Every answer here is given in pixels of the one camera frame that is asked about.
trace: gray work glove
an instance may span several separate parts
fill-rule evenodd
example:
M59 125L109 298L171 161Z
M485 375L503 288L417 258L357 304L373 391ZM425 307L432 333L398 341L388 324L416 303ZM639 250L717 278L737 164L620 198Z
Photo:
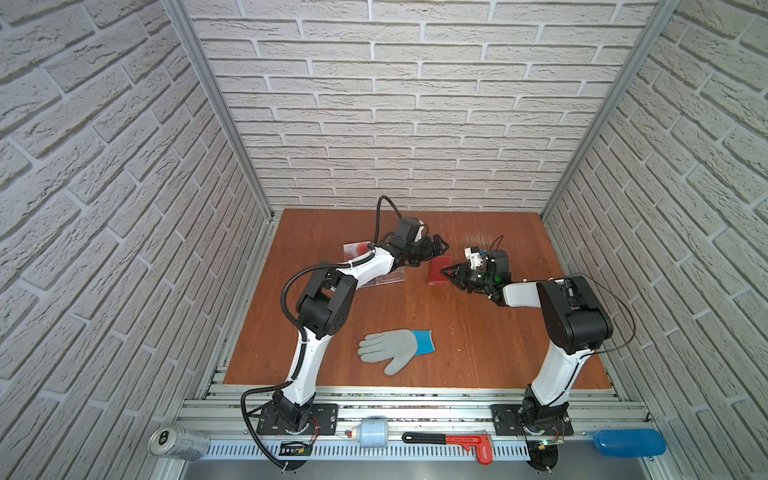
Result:
M395 375L414 356L434 351L431 330L401 329L366 335L366 339L360 342L357 354L366 363L394 359L384 368L384 373Z

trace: wooden table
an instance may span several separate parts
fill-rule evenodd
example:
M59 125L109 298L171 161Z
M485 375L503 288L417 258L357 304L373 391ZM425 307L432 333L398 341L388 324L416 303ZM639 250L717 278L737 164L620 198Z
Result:
M405 212L429 225L451 246L454 263L465 247L487 248L504 234L513 281L562 276L560 263L537 214ZM280 311L285 282L305 266L342 259L342 245L371 240L372 210L285 210L253 296L225 383L275 385L285 380L297 331ZM382 212L384 234L396 216ZM399 386L457 388L526 387L538 374L549 345L540 309L496 306L481 294L453 285L427 284L429 263L406 268L406 281L357 290L345 326L333 337L320 368L318 386ZM292 287L292 311L304 276ZM414 357L394 376L386 362L364 363L358 342L368 333L393 329L432 330L436 351ZM598 356L584 366L577 389L609 389Z

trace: black mounting plate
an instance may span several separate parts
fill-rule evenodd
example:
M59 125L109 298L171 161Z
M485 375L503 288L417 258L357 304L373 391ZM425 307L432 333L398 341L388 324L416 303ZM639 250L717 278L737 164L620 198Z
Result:
M491 405L491 413L493 415L493 426L496 428L496 435L499 436L515 436L515 435L528 435L531 438L531 434L523 430L523 425L520 423L520 415L518 410L520 409L519 403L498 404ZM565 426L565 432L560 425L560 422L553 425L551 428L545 429L542 435L556 436L558 432L554 429L557 427L560 436L571 436L574 434L574 428L571 425L571 421L563 422Z
M339 405L336 403L313 403L310 408L310 418L315 417L320 425L320 435L335 435L336 421L339 414ZM292 435L283 427L277 425L277 407L269 403L259 413L259 426L256 433L259 435ZM299 435L312 435L314 433L312 422Z

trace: blue plastic container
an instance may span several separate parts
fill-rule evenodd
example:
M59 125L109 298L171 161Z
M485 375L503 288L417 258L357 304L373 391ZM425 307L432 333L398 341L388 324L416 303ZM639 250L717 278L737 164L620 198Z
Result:
M664 437L652 429L603 430L593 440L598 450L608 457L653 457L667 451Z

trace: red case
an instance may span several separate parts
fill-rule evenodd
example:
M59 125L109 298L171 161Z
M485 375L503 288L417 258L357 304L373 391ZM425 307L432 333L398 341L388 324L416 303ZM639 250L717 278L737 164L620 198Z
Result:
M430 285L445 285L451 283L451 280L440 273L440 270L451 266L451 257L443 255L442 257L435 257L429 261L429 284Z

